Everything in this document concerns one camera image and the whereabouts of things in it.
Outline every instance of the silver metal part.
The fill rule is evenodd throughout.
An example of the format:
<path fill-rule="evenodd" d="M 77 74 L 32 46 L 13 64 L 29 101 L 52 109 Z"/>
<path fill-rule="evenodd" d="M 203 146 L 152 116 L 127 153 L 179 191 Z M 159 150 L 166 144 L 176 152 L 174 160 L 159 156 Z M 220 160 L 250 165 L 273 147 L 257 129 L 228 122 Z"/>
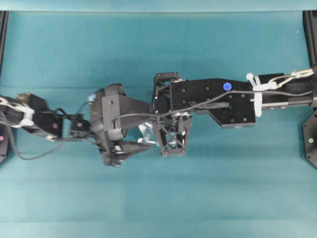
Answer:
<path fill-rule="evenodd" d="M 140 132 L 143 135 L 143 138 L 138 139 L 138 143 L 145 143 L 145 144 L 155 144 L 159 146 L 157 137 L 153 131 L 153 125 L 151 122 L 146 121 L 138 125 Z"/>
<path fill-rule="evenodd" d="M 179 116 L 190 116 L 190 112 L 182 112 L 182 113 L 175 113 L 173 114 L 173 117 L 179 117 Z"/>

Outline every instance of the white zip tie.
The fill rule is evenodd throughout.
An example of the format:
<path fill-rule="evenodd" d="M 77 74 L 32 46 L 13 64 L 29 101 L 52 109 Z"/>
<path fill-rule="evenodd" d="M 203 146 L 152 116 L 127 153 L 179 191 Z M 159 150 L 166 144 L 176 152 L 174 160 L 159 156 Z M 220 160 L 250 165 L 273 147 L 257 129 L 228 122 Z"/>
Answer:
<path fill-rule="evenodd" d="M 252 84 L 253 91 L 266 91 L 277 88 L 277 84 L 274 81 L 261 84 L 259 76 L 253 76 L 252 73 L 247 74 L 247 80 Z M 262 93 L 254 94 L 254 111 L 257 117 L 262 116 Z"/>

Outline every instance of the black bracket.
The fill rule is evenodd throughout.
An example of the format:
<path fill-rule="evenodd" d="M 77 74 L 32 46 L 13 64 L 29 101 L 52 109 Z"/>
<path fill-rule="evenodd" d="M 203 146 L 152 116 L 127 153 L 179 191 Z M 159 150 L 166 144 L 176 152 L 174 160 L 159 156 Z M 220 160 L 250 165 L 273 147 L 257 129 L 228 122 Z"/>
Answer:
<path fill-rule="evenodd" d="M 0 11 L 0 76 L 4 51 L 6 27 L 8 22 L 8 11 Z M 8 153 L 8 134 L 4 125 L 0 125 L 0 162 L 6 159 Z"/>

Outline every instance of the white cable tie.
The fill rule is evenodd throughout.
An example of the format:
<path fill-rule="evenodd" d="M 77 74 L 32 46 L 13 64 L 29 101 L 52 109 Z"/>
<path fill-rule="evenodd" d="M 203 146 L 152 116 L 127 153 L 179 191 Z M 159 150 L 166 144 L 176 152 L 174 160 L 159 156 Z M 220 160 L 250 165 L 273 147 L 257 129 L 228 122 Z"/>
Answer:
<path fill-rule="evenodd" d="M 18 125 L 13 125 L 12 127 L 20 128 L 20 127 L 23 127 L 23 126 L 32 126 L 32 125 L 34 125 L 34 122 L 32 121 L 34 110 L 32 108 L 23 107 L 23 106 L 16 106 L 15 108 L 18 111 L 23 112 L 24 116 L 23 116 L 22 121 L 20 121 L 20 123 Z"/>
<path fill-rule="evenodd" d="M 269 89 L 276 89 L 277 84 L 276 82 L 269 82 L 265 84 L 259 84 L 253 87 L 253 91 L 266 91 Z M 254 94 L 254 111 L 257 117 L 262 115 L 262 93 L 255 93 Z"/>

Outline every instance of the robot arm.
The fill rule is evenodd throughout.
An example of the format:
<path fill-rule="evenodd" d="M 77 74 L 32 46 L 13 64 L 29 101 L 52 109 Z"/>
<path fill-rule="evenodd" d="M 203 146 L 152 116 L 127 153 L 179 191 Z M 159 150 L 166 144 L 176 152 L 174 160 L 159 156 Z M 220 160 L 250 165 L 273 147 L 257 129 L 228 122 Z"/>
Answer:
<path fill-rule="evenodd" d="M 120 166 L 127 157 L 153 144 L 160 147 L 163 156 L 186 154 L 193 113 L 208 114 L 219 126 L 235 128 L 255 125 L 262 110 L 315 108 L 316 72 L 315 66 L 289 75 L 248 74 L 247 82 L 220 78 L 184 81 L 177 72 L 158 73 L 151 103 L 130 98 L 121 84 L 112 84 L 90 97 L 89 121 L 80 112 L 69 115 L 62 109 L 50 110 L 44 99 L 25 93 L 16 99 L 1 97 L 1 122 L 53 142 L 94 139 L 104 164 Z M 317 167 L 316 118 L 313 114 L 304 123 L 303 135 L 307 159 Z M 67 138 L 62 137 L 64 119 L 71 121 Z M 124 140 L 134 127 L 143 138 Z"/>

